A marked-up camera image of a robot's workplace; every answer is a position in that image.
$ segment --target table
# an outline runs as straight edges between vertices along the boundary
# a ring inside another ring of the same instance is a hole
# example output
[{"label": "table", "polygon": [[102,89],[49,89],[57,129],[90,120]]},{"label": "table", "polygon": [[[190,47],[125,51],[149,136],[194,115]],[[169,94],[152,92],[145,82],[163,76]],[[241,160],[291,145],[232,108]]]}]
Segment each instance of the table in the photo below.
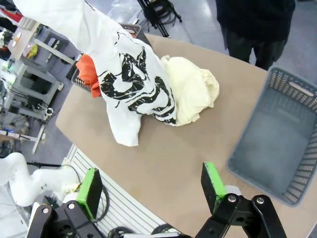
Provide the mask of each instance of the table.
[{"label": "table", "polygon": [[[25,17],[23,17],[21,19],[20,22],[25,21]],[[34,25],[32,28],[29,29],[25,29],[22,26],[18,26],[18,28],[16,29],[14,35],[13,35],[13,39],[19,34],[21,33],[21,37],[19,39],[19,41],[16,43],[15,46],[13,46],[13,40],[11,40],[8,44],[8,48],[11,51],[12,56],[18,60],[20,59],[24,49],[26,48],[27,44],[29,43],[29,41],[34,42],[35,44],[37,44],[38,46],[48,50],[49,52],[51,52],[53,55],[61,58],[62,60],[66,61],[67,63],[70,63],[71,65],[73,65],[75,63],[75,61],[73,59],[71,59],[70,57],[64,55],[63,53],[59,52],[58,50],[48,46],[47,44],[45,44],[44,42],[36,39],[34,36],[37,28],[39,27],[40,23],[37,21],[34,21]]]},{"label": "table", "polygon": [[[264,86],[266,71],[198,46],[148,35],[154,51],[182,56],[209,69],[220,83],[213,109],[195,123],[172,127],[142,117],[139,146],[115,142],[102,98],[73,86],[59,113],[57,127],[116,183],[180,231],[195,236],[210,216],[200,184],[202,163],[214,162],[224,184],[238,186],[251,199],[261,191],[226,168],[233,147]],[[302,203],[290,208],[272,199],[289,238],[304,238],[317,220],[315,177]],[[246,237],[231,227],[227,238]]]}]

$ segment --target basket handle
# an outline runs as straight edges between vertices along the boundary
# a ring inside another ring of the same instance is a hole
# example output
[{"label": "basket handle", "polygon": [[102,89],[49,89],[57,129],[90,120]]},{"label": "basket handle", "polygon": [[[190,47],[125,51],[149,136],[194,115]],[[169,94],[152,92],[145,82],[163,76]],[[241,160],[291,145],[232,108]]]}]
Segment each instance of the basket handle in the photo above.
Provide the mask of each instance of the basket handle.
[{"label": "basket handle", "polygon": [[296,88],[297,90],[305,93],[306,95],[310,96],[310,97],[313,97],[314,94],[310,91],[308,91],[307,89],[305,88],[302,88],[300,85],[298,85],[297,83],[294,83],[294,82],[288,82],[292,87]]}]

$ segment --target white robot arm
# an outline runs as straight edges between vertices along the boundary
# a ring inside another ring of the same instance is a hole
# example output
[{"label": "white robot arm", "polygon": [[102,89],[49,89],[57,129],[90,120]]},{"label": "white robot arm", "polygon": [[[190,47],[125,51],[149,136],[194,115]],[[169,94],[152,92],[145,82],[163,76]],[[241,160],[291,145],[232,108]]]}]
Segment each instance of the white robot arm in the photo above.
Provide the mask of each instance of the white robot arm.
[{"label": "white robot arm", "polygon": [[79,182],[76,171],[69,166],[59,169],[38,169],[29,174],[25,158],[20,153],[9,154],[0,159],[0,185],[10,184],[11,193],[18,206],[34,203],[44,191],[53,191],[62,201],[70,189]]}]

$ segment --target tripod stand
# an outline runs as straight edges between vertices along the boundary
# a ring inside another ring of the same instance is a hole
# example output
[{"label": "tripod stand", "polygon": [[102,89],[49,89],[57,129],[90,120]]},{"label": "tripod stand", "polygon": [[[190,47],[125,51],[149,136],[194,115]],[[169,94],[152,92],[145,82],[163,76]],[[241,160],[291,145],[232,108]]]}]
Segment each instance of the tripod stand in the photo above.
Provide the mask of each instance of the tripod stand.
[{"label": "tripod stand", "polygon": [[177,14],[173,4],[170,3],[168,0],[155,0],[153,2],[150,2],[149,0],[138,0],[138,3],[143,9],[145,18],[151,23],[151,25],[155,29],[159,29],[159,31],[164,37],[169,37],[169,34],[153,7],[154,3],[160,3],[161,5],[163,5],[166,9],[171,11],[175,15],[176,18],[179,19],[179,22],[182,22],[182,17]]}]

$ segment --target laundry basket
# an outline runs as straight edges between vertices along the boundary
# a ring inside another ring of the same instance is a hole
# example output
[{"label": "laundry basket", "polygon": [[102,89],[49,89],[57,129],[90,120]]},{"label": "laundry basket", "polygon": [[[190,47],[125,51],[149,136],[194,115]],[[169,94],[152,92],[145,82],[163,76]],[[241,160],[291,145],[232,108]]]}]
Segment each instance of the laundry basket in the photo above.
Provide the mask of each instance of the laundry basket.
[{"label": "laundry basket", "polygon": [[296,206],[317,164],[317,87],[271,67],[265,88],[228,169],[289,206]]}]

